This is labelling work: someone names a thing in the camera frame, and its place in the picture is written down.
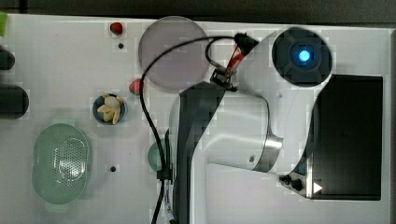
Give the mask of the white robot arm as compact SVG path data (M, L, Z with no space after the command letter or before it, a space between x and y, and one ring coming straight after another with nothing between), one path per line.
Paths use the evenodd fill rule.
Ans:
M332 76L326 41L300 27L234 38L242 60L178 95L169 118L174 218L207 224L210 163L287 175L301 160L312 111Z

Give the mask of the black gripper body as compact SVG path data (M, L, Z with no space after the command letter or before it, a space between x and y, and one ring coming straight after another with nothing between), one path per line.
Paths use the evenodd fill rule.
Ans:
M237 91L237 87L233 85L231 78L227 77L225 73L219 69L215 69L210 77L210 82L226 91Z

